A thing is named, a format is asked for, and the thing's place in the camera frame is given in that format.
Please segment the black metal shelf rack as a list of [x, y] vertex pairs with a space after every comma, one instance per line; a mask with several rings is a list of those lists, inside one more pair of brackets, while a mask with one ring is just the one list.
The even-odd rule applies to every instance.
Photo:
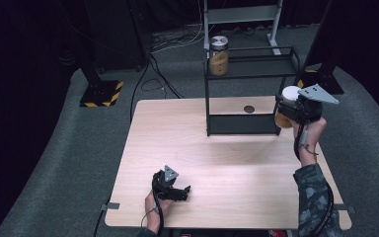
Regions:
[[[301, 68], [293, 46], [278, 46], [281, 55], [274, 55], [271, 46], [230, 48], [228, 71], [223, 76], [209, 72], [209, 51], [204, 60], [206, 132], [209, 135], [280, 134], [274, 123], [276, 101], [273, 96], [212, 98], [209, 83], [219, 80], [275, 79], [285, 81], [296, 77]], [[247, 114], [245, 106], [255, 112]]]

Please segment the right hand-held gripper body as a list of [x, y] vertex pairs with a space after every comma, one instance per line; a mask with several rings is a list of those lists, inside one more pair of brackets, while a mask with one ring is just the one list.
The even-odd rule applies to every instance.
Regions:
[[298, 123], [317, 121], [322, 116], [324, 103], [337, 105], [340, 102], [319, 84], [300, 89], [297, 94], [288, 117]]

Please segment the grey metal stand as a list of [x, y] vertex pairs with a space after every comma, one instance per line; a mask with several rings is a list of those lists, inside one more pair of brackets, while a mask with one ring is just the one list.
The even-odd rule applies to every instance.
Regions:
[[203, 0], [203, 48], [209, 51], [209, 26], [211, 25], [272, 21], [271, 33], [267, 35], [267, 40], [273, 54], [281, 55], [275, 37], [282, 5], [283, 0], [276, 0], [274, 4], [264, 6], [209, 9], [208, 0]]

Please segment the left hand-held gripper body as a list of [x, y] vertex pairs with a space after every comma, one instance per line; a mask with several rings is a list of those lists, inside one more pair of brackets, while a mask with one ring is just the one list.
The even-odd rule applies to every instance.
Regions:
[[152, 178], [152, 190], [160, 199], [177, 199], [179, 192], [173, 188], [178, 173], [166, 165], [163, 170], [155, 173]]

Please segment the person's right hand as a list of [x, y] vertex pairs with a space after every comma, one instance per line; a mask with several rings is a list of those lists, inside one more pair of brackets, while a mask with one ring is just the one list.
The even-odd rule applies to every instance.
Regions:
[[298, 138], [299, 141], [295, 145], [294, 150], [299, 157], [302, 167], [313, 165], [317, 163], [316, 145], [327, 126], [327, 121], [324, 118], [320, 118], [318, 121], [309, 123], [300, 132], [300, 124], [291, 121], [293, 127], [294, 138]]

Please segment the white lid spice jar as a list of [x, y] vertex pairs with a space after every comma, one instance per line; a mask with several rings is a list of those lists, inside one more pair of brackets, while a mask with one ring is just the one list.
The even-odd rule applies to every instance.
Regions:
[[300, 90], [297, 86], [287, 86], [285, 87], [282, 92], [281, 96], [284, 98], [284, 100], [287, 102], [287, 119], [281, 119], [276, 116], [274, 117], [275, 124], [280, 128], [290, 128], [291, 122], [289, 121], [290, 118], [295, 118], [296, 116], [296, 101], [298, 99], [298, 91]]

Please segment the grey table bracket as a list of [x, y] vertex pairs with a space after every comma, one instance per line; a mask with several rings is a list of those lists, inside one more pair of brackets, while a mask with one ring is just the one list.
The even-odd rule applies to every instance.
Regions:
[[100, 207], [101, 211], [106, 211], [108, 209], [119, 209], [120, 204], [117, 202], [107, 202], [103, 203]]
[[337, 210], [345, 210], [347, 211], [349, 214], [351, 213], [356, 213], [356, 210], [354, 208], [354, 206], [352, 205], [347, 205], [347, 204], [344, 204], [344, 203], [335, 203], [335, 208]]

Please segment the black post with striped base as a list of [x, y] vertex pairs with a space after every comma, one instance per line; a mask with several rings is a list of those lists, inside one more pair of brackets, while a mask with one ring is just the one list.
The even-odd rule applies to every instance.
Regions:
[[84, 50], [78, 51], [77, 58], [88, 81], [88, 86], [80, 100], [80, 106], [87, 108], [113, 106], [119, 97], [123, 83], [118, 80], [103, 81]]
[[332, 5], [336, 1], [329, 0], [295, 84], [301, 88], [319, 84], [330, 94], [341, 95], [343, 89], [334, 76], [334, 71], [341, 60], [343, 44], [337, 34], [331, 34], [329, 31], [330, 23], [335, 20]]

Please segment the silver lid spice jar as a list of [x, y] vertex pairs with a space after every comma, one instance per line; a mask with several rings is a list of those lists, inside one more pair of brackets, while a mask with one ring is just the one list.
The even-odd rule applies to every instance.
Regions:
[[224, 36], [216, 36], [209, 44], [209, 72], [214, 76], [223, 76], [228, 71], [228, 39]]

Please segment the person's left hand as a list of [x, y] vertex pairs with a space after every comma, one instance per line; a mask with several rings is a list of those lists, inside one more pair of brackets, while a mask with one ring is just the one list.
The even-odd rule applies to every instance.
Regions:
[[155, 202], [153, 193], [150, 192], [145, 198], [145, 212], [146, 212], [146, 227], [154, 233], [158, 233], [161, 225], [161, 218], [156, 210], [156, 206], [160, 206], [163, 212], [163, 216], [166, 216], [169, 212], [170, 206], [173, 203], [169, 199], [160, 199], [159, 203]]

